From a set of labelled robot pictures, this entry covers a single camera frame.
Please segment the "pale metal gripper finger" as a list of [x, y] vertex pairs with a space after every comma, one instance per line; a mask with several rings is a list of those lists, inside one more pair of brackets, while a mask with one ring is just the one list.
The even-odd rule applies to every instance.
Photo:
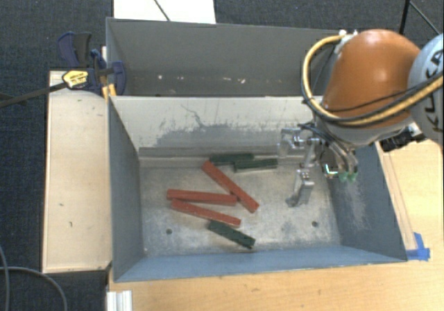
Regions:
[[306, 147], [306, 139], [302, 137], [300, 128], [283, 128], [280, 141], [277, 144], [277, 154], [280, 158], [302, 152]]
[[305, 205], [309, 202], [311, 192], [315, 186], [309, 169], [298, 169], [293, 187], [293, 194], [286, 199], [290, 208]]

